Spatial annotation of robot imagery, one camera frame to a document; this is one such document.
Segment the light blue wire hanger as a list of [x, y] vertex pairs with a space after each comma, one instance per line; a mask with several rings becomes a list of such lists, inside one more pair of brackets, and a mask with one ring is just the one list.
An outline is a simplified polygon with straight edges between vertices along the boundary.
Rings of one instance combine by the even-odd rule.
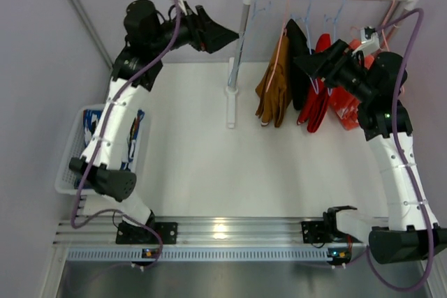
[[231, 91], [237, 89], [237, 79], [242, 64], [242, 56], [244, 52], [244, 45], [247, 43], [250, 35], [253, 35], [256, 30], [256, 20], [262, 16], [262, 13], [269, 11], [271, 5], [265, 7], [258, 7], [258, 0], [251, 0], [249, 5], [244, 4], [242, 9], [242, 17], [240, 22], [239, 38], [236, 42], [235, 58], [233, 67], [228, 76], [228, 88]]

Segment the brown mustard trousers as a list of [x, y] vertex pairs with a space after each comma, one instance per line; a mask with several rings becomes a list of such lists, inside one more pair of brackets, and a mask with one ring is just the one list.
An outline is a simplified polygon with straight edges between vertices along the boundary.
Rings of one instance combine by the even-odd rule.
[[260, 119], [262, 127], [266, 127], [269, 124], [273, 124], [275, 128], [280, 127], [284, 120], [286, 110], [292, 101], [289, 80], [288, 47], [288, 38], [284, 36], [281, 44], [281, 52], [279, 53], [277, 69], [270, 90], [267, 93], [265, 92], [268, 80], [272, 73], [277, 46], [274, 49], [262, 80], [255, 89], [255, 92], [260, 99], [256, 110], [256, 116]]

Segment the blue white patterned trousers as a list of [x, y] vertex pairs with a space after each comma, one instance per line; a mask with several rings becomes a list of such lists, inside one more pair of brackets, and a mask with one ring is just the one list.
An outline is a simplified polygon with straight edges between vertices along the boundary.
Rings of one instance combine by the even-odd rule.
[[[93, 134], [96, 127], [99, 124], [103, 108], [101, 109], [86, 109], [82, 112], [82, 129], [84, 134], [84, 145], [85, 149], [93, 138]], [[140, 148], [140, 136], [142, 133], [142, 122], [145, 118], [145, 112], [138, 110], [129, 132], [126, 136], [126, 146], [122, 150], [122, 163], [120, 166], [121, 170], [134, 171], [136, 163], [138, 160], [138, 152]]]

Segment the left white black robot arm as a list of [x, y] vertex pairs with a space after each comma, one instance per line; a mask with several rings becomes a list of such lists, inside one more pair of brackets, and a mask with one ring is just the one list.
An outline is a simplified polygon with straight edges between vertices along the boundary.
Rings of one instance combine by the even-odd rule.
[[80, 175], [81, 186], [90, 185], [123, 216], [117, 244], [161, 241], [154, 212], [135, 189], [136, 174], [123, 170], [121, 164], [131, 126], [163, 68], [163, 56], [184, 45], [213, 54], [239, 38], [238, 33], [215, 22], [202, 6], [186, 6], [184, 10], [171, 6], [170, 11], [176, 16], [165, 19], [150, 0], [128, 5], [125, 46], [113, 64], [101, 118], [85, 150], [68, 165]]

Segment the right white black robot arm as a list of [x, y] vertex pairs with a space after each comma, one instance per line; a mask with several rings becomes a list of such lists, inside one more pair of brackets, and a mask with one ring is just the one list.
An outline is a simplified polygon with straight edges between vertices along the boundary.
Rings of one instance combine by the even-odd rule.
[[349, 206], [328, 212], [335, 231], [366, 243], [381, 265], [426, 260], [446, 248], [446, 229], [425, 197], [413, 151], [413, 127], [399, 100], [407, 79], [402, 60], [394, 52], [381, 52], [366, 67], [362, 51], [342, 40], [293, 60], [306, 75], [327, 87], [341, 87], [360, 102], [358, 123], [379, 167], [388, 217], [372, 218]]

